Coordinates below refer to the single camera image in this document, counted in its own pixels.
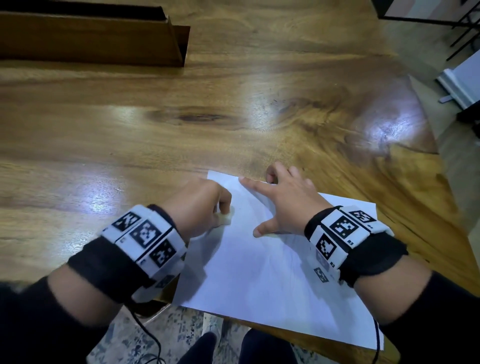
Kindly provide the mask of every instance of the left hand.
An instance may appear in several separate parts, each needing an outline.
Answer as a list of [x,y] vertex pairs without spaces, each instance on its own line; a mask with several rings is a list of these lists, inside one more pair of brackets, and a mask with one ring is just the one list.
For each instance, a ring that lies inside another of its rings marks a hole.
[[160,206],[170,215],[184,240],[201,235],[220,225],[215,215],[219,204],[220,212],[230,212],[232,194],[212,180],[195,178],[170,196]]

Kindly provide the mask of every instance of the white paper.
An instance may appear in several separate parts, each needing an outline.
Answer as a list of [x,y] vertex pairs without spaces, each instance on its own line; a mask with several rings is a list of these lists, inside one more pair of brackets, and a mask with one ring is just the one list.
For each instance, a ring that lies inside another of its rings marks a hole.
[[[318,279],[304,259],[312,247],[305,237],[253,237],[275,213],[273,203],[235,176],[209,171],[208,179],[232,193],[231,224],[190,242],[173,303],[375,349],[372,315],[346,284]],[[334,206],[357,205],[377,216],[373,203],[321,195]]]

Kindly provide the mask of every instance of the wooden tabletop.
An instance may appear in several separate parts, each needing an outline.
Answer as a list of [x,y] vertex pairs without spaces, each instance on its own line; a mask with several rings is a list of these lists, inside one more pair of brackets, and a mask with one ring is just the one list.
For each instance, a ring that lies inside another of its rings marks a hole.
[[0,279],[35,281],[193,175],[261,179],[279,159],[320,192],[375,202],[413,255],[480,294],[430,127],[370,2],[241,3],[162,1],[192,26],[183,69],[0,62]]

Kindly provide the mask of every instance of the wooden board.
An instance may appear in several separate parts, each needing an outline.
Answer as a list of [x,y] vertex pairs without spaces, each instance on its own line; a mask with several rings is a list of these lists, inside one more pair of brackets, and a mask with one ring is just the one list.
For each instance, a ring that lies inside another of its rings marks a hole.
[[[321,192],[375,202],[412,255],[480,294],[430,127],[369,0],[162,4],[192,26],[184,68],[0,63],[0,279],[38,279],[193,175],[261,179],[279,159]],[[261,329],[340,363],[373,358]],[[394,360],[387,344],[380,362]]]
[[[20,5],[0,5],[2,59],[184,65],[189,29],[173,27],[161,7],[58,1]],[[17,12],[1,11],[5,9]]]

